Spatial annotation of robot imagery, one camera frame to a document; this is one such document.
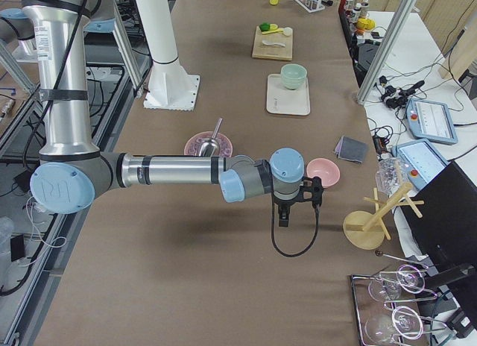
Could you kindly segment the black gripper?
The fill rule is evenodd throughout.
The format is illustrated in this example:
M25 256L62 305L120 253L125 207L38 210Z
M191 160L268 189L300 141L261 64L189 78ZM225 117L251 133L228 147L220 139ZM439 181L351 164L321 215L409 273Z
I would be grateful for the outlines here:
M280 227L287 227L289 225L289 213L291 206L294 203L300 201L302 197L303 193L300 191L293 192L291 194L282 194L280 192L273 193L274 203L278 206Z

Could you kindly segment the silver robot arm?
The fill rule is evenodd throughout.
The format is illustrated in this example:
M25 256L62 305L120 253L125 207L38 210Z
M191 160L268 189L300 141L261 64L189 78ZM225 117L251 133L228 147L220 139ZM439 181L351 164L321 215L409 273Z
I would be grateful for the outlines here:
M288 224L291 206L321 204L318 178L304 175L301 154L281 148L269 160L237 157L133 156L100 151L92 141L83 32L113 20L115 0L22 0L34 27L45 145L33 171L33 197L53 213L87 208L97 197L134 184L207 183L228 202L272 197L272 219Z

